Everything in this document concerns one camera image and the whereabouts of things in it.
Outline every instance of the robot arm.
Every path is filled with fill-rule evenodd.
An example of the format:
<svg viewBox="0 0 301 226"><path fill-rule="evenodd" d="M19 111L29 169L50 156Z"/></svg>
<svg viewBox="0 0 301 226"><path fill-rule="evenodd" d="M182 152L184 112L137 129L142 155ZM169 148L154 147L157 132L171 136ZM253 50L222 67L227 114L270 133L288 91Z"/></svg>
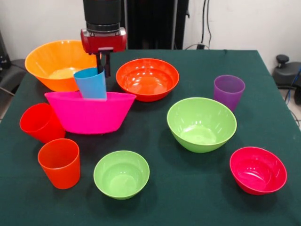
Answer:
<svg viewBox="0 0 301 226"><path fill-rule="evenodd" d="M110 77L110 53L124 51L127 33L120 28L121 0L83 0L87 28L80 32L85 52L96 56L98 73Z"/></svg>

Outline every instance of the purple cup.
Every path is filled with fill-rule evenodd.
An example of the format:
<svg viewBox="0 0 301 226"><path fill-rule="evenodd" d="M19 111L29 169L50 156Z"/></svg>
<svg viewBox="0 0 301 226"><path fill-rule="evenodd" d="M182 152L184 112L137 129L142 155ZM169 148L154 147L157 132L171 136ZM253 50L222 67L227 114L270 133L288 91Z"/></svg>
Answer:
<svg viewBox="0 0 301 226"><path fill-rule="evenodd" d="M234 111L241 95L245 90L245 83L233 75L221 75L214 80L214 100L226 105Z"/></svg>

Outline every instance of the cup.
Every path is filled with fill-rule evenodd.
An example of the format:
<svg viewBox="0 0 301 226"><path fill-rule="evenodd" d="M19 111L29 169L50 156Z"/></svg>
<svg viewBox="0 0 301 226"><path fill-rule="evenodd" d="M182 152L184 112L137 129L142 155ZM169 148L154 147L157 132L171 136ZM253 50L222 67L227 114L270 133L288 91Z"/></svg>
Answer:
<svg viewBox="0 0 301 226"><path fill-rule="evenodd" d="M234 111L245 87L244 81L240 78L233 75L221 75L214 80L214 100Z"/></svg>
<svg viewBox="0 0 301 226"><path fill-rule="evenodd" d="M58 189L71 188L79 181L79 146L73 140L50 141L40 149L38 161Z"/></svg>
<svg viewBox="0 0 301 226"><path fill-rule="evenodd" d="M87 68L76 72L74 78L83 98L107 99L104 71L98 74L97 68Z"/></svg>
<svg viewBox="0 0 301 226"><path fill-rule="evenodd" d="M64 138L66 133L53 108L46 103L28 108L20 119L20 128L42 143Z"/></svg>

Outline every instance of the floor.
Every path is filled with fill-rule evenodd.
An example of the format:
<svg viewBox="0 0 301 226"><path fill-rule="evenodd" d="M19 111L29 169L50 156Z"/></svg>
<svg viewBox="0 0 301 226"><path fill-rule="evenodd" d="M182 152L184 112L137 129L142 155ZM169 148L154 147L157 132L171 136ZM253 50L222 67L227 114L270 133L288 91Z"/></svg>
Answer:
<svg viewBox="0 0 301 226"><path fill-rule="evenodd" d="M288 90L287 89L280 89L279 90L283 99L285 98ZM296 120L296 123L299 125L299 128L301 129L301 105L296 105L295 101L293 99L293 96L295 94L294 90L291 90L291 98L290 98L290 102L288 103L288 108L291 110L291 112L294 113L293 118Z"/></svg>
<svg viewBox="0 0 301 226"><path fill-rule="evenodd" d="M279 90L281 95L283 96L283 99L285 98L286 94L287 94L287 89L280 89ZM10 96L7 93L4 93L3 91L1 91L1 95L0 95L0 123L6 113L6 111L8 110L10 103L13 100L13 97ZM295 104L295 101L293 99L294 96L294 90L291 90L291 99L290 102L288 103L288 108L295 114L296 116L296 123L300 124L299 128L301 129L301 106L298 106Z"/></svg>

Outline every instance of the red bowl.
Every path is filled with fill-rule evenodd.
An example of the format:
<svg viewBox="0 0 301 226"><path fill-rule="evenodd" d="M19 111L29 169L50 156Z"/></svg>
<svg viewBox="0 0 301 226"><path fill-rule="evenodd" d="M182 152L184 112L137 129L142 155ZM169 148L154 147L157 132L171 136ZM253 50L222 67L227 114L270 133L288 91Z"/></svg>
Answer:
<svg viewBox="0 0 301 226"><path fill-rule="evenodd" d="M286 183L286 169L273 153L259 147L243 147L230 158L230 169L247 193L262 195L278 191Z"/></svg>
<svg viewBox="0 0 301 226"><path fill-rule="evenodd" d="M122 65L117 83L127 93L144 102L164 98L179 82L179 73L171 64L158 59L137 59Z"/></svg>

